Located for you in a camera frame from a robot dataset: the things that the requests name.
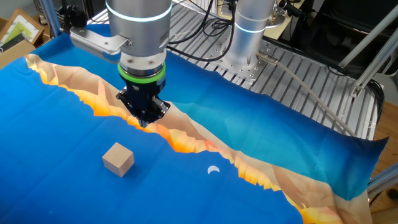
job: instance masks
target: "wire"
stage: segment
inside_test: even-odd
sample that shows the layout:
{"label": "wire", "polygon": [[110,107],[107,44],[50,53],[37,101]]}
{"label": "wire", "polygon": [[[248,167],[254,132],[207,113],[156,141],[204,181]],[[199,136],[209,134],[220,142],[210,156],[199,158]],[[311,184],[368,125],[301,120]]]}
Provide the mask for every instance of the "wire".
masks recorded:
{"label": "wire", "polygon": [[285,70],[285,72],[288,73],[294,80],[298,81],[300,85],[302,85],[305,90],[312,95],[314,99],[316,99],[316,101],[330,114],[330,116],[332,116],[345,130],[347,130],[349,135],[356,137],[355,133],[341,119],[339,119],[339,117],[337,117],[337,115],[321,99],[319,99],[319,97],[311,90],[311,88],[308,87],[298,76],[296,76],[294,72],[280,62],[277,62],[276,64]]}
{"label": "wire", "polygon": [[[215,32],[214,34],[208,34],[206,32],[206,28],[210,25],[211,28],[213,28],[213,30],[220,30],[219,32]],[[209,19],[205,26],[203,27],[203,33],[208,36],[208,37],[215,37],[217,35],[222,34],[224,31],[226,31],[229,27],[229,25],[233,26],[233,22],[232,20],[227,20],[227,19],[221,19],[221,18],[213,18],[213,19]]]}
{"label": "wire", "polygon": [[206,10],[204,10],[202,7],[200,7],[198,4],[196,4],[195,2],[193,2],[192,0],[189,0],[194,6],[196,6],[197,8],[199,8],[200,10],[202,10],[203,12],[207,13]]}
{"label": "wire", "polygon": [[375,80],[370,80],[366,86],[373,92],[374,99],[376,100],[376,106],[377,106],[376,124],[378,124],[381,118],[381,114],[383,113],[383,107],[385,102],[384,91],[380,83],[378,83]]}
{"label": "wire", "polygon": [[382,192],[377,193],[372,200],[369,202],[369,207],[372,206],[373,202],[376,201],[376,199],[380,196]]}
{"label": "wire", "polygon": [[289,26],[289,41],[292,41],[292,24],[293,24],[293,16],[292,16],[292,20],[290,22],[290,26]]}
{"label": "wire", "polygon": [[188,37],[186,37],[186,38],[184,38],[184,39],[182,39],[182,40],[170,41],[169,44],[179,44],[179,43],[185,42],[185,41],[187,41],[187,40],[190,40],[192,37],[196,36],[196,35],[199,33],[199,31],[206,25],[206,21],[207,21],[207,18],[209,17],[209,14],[210,14],[210,11],[211,11],[211,5],[213,4],[213,1],[214,1],[214,0],[210,0],[208,9],[207,9],[207,11],[206,11],[205,18],[203,18],[202,23],[201,23],[200,26],[194,31],[193,34],[189,35]]}
{"label": "wire", "polygon": [[217,60],[223,58],[223,57],[226,55],[226,53],[229,51],[229,49],[231,48],[232,40],[233,40],[233,36],[234,36],[234,29],[235,29],[234,22],[235,22],[235,11],[233,10],[233,11],[232,11],[232,19],[231,19],[231,21],[230,21],[230,23],[232,24],[232,25],[231,25],[231,37],[229,38],[229,43],[228,43],[227,48],[226,48],[225,51],[224,51],[220,56],[218,56],[218,57],[215,57],[215,58],[200,58],[200,57],[196,57],[196,56],[187,54],[187,53],[185,53],[185,52],[183,52],[183,51],[181,51],[181,50],[178,50],[178,49],[176,49],[176,48],[174,48],[174,47],[171,47],[171,46],[167,46],[167,48],[170,49],[170,50],[173,50],[174,52],[177,52],[177,53],[179,53],[179,54],[181,54],[181,55],[183,55],[183,56],[186,56],[186,57],[188,57],[188,58],[192,58],[192,59],[195,59],[195,60],[199,60],[199,61],[202,61],[202,62],[214,62],[214,61],[217,61]]}
{"label": "wire", "polygon": [[334,67],[334,69],[335,69],[337,72],[339,72],[339,73],[336,73],[336,72],[333,71],[330,67],[331,67],[330,65],[327,66],[329,72],[331,72],[332,74],[337,75],[337,76],[341,76],[341,77],[350,77],[350,76],[352,76],[352,75],[355,75],[354,73],[352,73],[352,74],[344,74],[343,69],[340,68],[340,67],[339,67],[339,69],[337,69],[337,68]]}

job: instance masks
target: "light ring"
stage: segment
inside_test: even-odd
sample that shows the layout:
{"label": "light ring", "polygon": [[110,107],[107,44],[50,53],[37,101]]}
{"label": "light ring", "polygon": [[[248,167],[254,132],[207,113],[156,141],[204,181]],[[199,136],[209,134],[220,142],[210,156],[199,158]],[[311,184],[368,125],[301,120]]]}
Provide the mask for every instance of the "light ring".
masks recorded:
{"label": "light ring", "polygon": [[162,14],[158,15],[158,16],[152,16],[152,17],[147,17],[147,18],[137,18],[137,17],[131,17],[131,16],[125,16],[123,14],[120,14],[118,12],[116,12],[114,9],[112,9],[109,5],[108,2],[105,2],[106,7],[108,8],[108,10],[110,12],[112,12],[115,16],[121,18],[121,19],[125,19],[127,21],[133,21],[133,22],[152,22],[152,21],[156,21],[158,19],[161,19],[163,17],[165,17],[171,10],[172,10],[172,6],[173,4],[171,3],[170,7],[163,12]]}
{"label": "light ring", "polygon": [[245,32],[249,32],[249,33],[252,33],[252,34],[257,34],[257,33],[259,33],[259,32],[263,32],[263,31],[267,28],[267,27],[265,27],[265,28],[263,28],[262,30],[252,31],[252,30],[243,29],[242,27],[240,27],[239,25],[237,25],[236,22],[235,22],[235,26],[236,26],[237,28],[239,28],[239,29],[245,31]]}

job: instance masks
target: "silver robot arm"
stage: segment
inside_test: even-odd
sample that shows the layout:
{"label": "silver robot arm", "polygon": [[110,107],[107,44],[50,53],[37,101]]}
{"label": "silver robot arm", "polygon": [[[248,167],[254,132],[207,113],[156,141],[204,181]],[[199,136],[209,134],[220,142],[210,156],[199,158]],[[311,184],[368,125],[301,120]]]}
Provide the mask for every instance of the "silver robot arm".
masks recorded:
{"label": "silver robot arm", "polygon": [[112,37],[77,27],[70,29],[70,37],[77,47],[118,63],[126,86],[116,97],[146,127],[170,108],[158,94],[165,86],[172,1],[107,0],[106,7]]}

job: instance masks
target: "white crescent mark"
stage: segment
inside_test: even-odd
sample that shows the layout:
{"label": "white crescent mark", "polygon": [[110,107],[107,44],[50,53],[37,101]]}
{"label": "white crescent mark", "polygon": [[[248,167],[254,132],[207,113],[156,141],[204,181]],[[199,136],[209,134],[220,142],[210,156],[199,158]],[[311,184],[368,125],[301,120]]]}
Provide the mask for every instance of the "white crescent mark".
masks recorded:
{"label": "white crescent mark", "polygon": [[207,169],[207,173],[210,174],[213,171],[220,172],[220,169],[217,166],[209,166],[209,168]]}

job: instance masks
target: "wooden cube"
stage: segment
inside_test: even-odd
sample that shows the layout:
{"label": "wooden cube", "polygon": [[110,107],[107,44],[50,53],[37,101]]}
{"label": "wooden cube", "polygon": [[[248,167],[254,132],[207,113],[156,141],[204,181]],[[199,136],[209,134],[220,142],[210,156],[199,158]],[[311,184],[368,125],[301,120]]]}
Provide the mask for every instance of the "wooden cube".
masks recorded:
{"label": "wooden cube", "polygon": [[107,169],[122,177],[133,165],[134,154],[119,143],[115,143],[102,160]]}

